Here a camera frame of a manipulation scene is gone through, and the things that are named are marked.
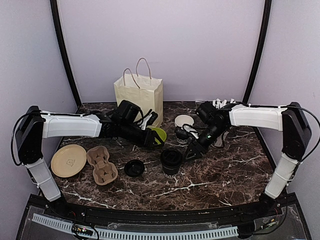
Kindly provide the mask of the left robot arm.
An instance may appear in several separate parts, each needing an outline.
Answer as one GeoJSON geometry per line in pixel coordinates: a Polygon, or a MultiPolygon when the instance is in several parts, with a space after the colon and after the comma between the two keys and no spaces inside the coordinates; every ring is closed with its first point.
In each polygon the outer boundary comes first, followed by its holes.
{"type": "Polygon", "coordinates": [[[134,110],[126,107],[107,113],[53,113],[31,106],[14,124],[10,148],[16,166],[25,166],[33,183],[51,203],[51,210],[60,218],[67,218],[70,206],[62,199],[42,153],[44,139],[53,137],[122,138],[136,146],[157,148],[164,145],[159,134],[148,128],[155,120],[154,113],[135,122],[134,110]]]}

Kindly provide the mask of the black plastic cup lid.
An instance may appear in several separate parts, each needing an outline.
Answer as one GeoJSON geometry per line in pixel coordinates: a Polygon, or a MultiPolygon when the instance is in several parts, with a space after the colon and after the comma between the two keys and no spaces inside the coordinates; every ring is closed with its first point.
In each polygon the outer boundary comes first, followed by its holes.
{"type": "Polygon", "coordinates": [[[124,166],[124,172],[131,178],[137,178],[143,174],[145,165],[138,159],[128,161],[124,166]]]}

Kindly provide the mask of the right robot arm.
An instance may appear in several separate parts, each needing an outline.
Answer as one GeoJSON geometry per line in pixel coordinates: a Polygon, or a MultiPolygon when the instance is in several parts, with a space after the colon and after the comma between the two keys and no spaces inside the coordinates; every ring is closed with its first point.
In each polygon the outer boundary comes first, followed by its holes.
{"type": "Polygon", "coordinates": [[[309,156],[306,150],[312,131],[306,113],[307,110],[297,102],[281,106],[250,105],[234,100],[224,101],[220,106],[214,101],[203,102],[196,109],[196,114],[206,128],[190,142],[184,160],[200,159],[230,127],[248,126],[282,132],[280,159],[261,195],[263,200],[255,205],[255,213],[266,217],[275,208],[273,200],[279,197],[300,164],[309,156]]]}

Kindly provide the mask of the black paper coffee cup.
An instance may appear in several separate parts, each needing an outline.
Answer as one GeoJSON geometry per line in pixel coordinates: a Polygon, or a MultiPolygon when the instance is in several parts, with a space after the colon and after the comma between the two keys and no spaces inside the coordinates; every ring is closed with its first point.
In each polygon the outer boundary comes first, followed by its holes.
{"type": "Polygon", "coordinates": [[[162,165],[162,170],[163,170],[163,173],[166,177],[168,178],[174,178],[179,170],[180,170],[180,164],[175,164],[175,165],[172,165],[172,164],[163,164],[162,165]]]}

